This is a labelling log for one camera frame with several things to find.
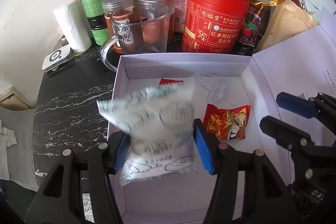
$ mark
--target white wall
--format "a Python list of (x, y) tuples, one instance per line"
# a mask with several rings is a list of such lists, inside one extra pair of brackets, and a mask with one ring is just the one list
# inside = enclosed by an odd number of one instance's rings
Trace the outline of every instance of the white wall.
[(36, 103), (44, 58), (60, 34), (53, 9), (67, 0), (0, 0), (0, 93), (13, 85)]

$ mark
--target red plastic jar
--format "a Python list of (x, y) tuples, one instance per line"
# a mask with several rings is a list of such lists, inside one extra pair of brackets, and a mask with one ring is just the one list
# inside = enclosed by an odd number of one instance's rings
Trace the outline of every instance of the red plastic jar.
[(188, 0), (183, 52), (230, 53), (250, 0)]

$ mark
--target gray cloth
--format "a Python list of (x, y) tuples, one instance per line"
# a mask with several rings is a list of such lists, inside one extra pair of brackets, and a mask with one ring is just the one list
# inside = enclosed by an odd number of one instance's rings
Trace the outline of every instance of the gray cloth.
[(12, 111), (0, 107), (2, 126), (15, 131), (17, 145), (7, 147), (9, 179), (18, 185), (37, 191), (33, 155), (35, 109)]

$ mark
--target glass mug handle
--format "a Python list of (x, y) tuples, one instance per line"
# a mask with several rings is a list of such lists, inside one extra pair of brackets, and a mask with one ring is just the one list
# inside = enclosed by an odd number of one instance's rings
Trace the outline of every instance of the glass mug handle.
[(117, 43), (118, 41), (119, 39), (115, 35), (113, 35), (110, 38), (108, 38), (100, 48), (100, 60), (104, 63), (106, 67), (108, 67), (112, 71), (117, 71), (118, 67), (113, 66), (107, 60), (107, 52), (109, 51), (110, 47), (112, 47), (112, 45)]

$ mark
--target black marble table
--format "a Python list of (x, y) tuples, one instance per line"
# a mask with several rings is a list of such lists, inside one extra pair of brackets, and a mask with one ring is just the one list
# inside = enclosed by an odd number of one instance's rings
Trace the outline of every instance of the black marble table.
[[(168, 52), (181, 51), (181, 36)], [(83, 55), (44, 74), (34, 118), (35, 170), (48, 173), (64, 149), (87, 151), (107, 136), (108, 122), (99, 115), (96, 100), (110, 99), (115, 72), (103, 65), (100, 47), (93, 45)], [(108, 53), (118, 65), (119, 55)], [(38, 176), (39, 185), (43, 177)]]

